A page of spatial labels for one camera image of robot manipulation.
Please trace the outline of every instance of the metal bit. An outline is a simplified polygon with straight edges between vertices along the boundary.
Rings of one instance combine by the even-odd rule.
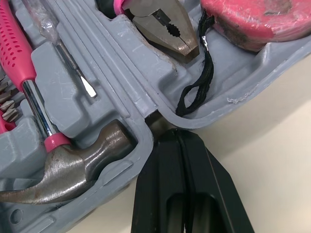
[[[3,120],[6,122],[13,122],[19,116],[19,111],[16,108],[8,110],[6,113],[2,115]]]
[[[5,79],[5,76],[0,78],[0,83],[3,81],[3,79]]]
[[[0,85],[0,93],[3,92],[9,86],[8,83],[4,83]]]
[[[14,95],[18,93],[17,89],[9,90],[0,95],[0,104],[4,104],[6,101],[10,100]]]
[[[9,109],[13,109],[14,105],[15,105],[15,101],[14,100],[8,100],[7,102],[5,102],[3,105],[0,106],[0,110],[3,113],[5,113]]]

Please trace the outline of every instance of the pliers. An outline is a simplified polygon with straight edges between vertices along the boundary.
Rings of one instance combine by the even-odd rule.
[[[199,54],[188,13],[178,0],[121,0],[120,11],[103,1],[97,0],[97,4],[106,16],[113,17],[123,11],[151,45],[176,60],[188,63]],[[116,1],[110,1],[110,5],[116,6]]]

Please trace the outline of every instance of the black wrist strap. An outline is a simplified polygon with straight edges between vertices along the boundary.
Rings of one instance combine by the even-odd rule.
[[[210,56],[210,53],[208,51],[205,33],[208,28],[210,28],[214,24],[214,22],[214,16],[208,17],[206,12],[204,11],[200,19],[198,28],[200,44],[203,46],[205,53],[204,69],[199,79],[194,84],[186,86],[183,90],[176,109],[176,114],[180,117],[193,113],[195,110],[197,110],[204,103],[207,93],[209,91],[209,86],[214,76],[214,64],[212,57]],[[195,87],[199,87],[196,97],[193,103],[189,107],[186,107],[185,97]]]

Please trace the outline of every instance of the pink rubber grip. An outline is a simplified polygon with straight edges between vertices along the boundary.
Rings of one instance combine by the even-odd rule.
[[[70,144],[68,138],[62,133],[53,134],[44,141],[47,153],[50,153],[52,150],[59,147],[60,145],[68,145],[68,144]]]
[[[16,127],[14,122],[8,123],[0,117],[0,134],[13,130]]]
[[[22,83],[35,80],[32,48],[12,15],[8,0],[0,0],[0,62],[20,92]]]

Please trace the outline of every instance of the gray plastic tray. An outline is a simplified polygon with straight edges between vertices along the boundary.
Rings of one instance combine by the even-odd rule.
[[[216,121],[252,99],[282,72],[311,52],[311,36],[269,43],[258,54],[241,50],[216,31],[207,33],[215,76],[204,105],[181,118],[175,115],[182,89],[203,69],[203,56],[190,64],[176,62],[150,46],[125,16],[107,19],[95,0],[47,0],[60,20],[57,29],[98,97],[85,95],[77,77],[43,38],[21,0],[13,9],[35,51],[32,54],[45,107],[52,122],[82,148],[100,129],[119,119],[138,145],[126,158],[101,173],[96,184],[69,203],[34,206],[0,203],[0,233],[63,233],[97,206],[109,201],[141,171],[153,148],[144,119],[158,110],[180,128],[197,129]],[[196,29],[199,0],[181,1]],[[188,96],[188,103],[195,90]],[[0,190],[29,187],[42,177],[45,150],[28,103],[16,129],[0,135]]]

